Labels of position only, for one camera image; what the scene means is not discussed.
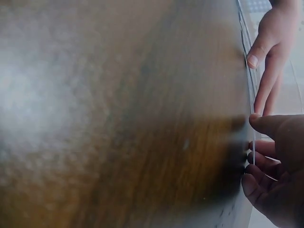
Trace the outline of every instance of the wooden surface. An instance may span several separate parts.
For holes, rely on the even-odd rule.
[[[235,0],[0,1],[0,226],[246,223],[239,29]]]

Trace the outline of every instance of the hand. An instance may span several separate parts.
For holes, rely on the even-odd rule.
[[[255,112],[271,114],[281,86],[283,68],[297,31],[299,0],[272,0],[273,8],[263,17],[258,36],[247,56],[255,69],[265,59],[265,71],[256,95]]]
[[[250,153],[251,164],[242,179],[244,194],[276,226],[303,228],[304,115],[254,114],[249,121],[255,130],[267,134],[274,142],[256,141],[256,166],[252,165]]]

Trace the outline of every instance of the finger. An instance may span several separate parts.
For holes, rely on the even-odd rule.
[[[248,162],[253,163],[253,152],[248,155]],[[259,152],[256,152],[256,166],[266,175],[278,180],[286,172],[284,166],[279,161],[269,159]]]
[[[280,92],[282,77],[283,77],[283,72],[281,71],[281,73],[279,74],[279,77],[277,78],[277,80],[274,84],[274,87],[272,88],[272,90],[266,100],[264,111],[263,111],[263,116],[270,115],[273,111],[273,108],[276,103],[276,98],[278,97],[279,92]]]
[[[292,116],[289,115],[274,115],[260,117],[258,114],[252,114],[249,118],[251,126],[262,134],[268,135],[275,140],[277,130],[282,124]]]
[[[261,186],[266,191],[269,191],[271,185],[275,182],[275,180],[266,176],[257,166],[248,165],[245,169],[245,173],[251,174],[256,179],[259,186]]]
[[[270,141],[264,141],[264,140],[256,140],[255,142],[256,142],[256,151],[257,152],[259,152],[263,156],[277,159],[274,141],[270,142]],[[249,149],[253,150],[252,142],[249,144]]]
[[[265,32],[260,32],[258,34],[247,55],[248,66],[250,68],[257,68],[259,63],[266,58],[270,49],[276,44],[272,40],[273,39],[271,39]]]
[[[245,174],[242,178],[242,187],[245,196],[250,201],[250,203],[261,213],[263,213],[263,205],[267,193],[263,190],[256,179],[251,174]]]
[[[256,113],[262,113],[269,94],[276,83],[279,73],[282,70],[283,58],[272,55],[265,60],[265,71],[262,75],[259,89],[256,94],[254,108]]]

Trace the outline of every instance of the white floor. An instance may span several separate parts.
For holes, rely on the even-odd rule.
[[[276,226],[259,211],[253,208],[248,228],[276,228]]]

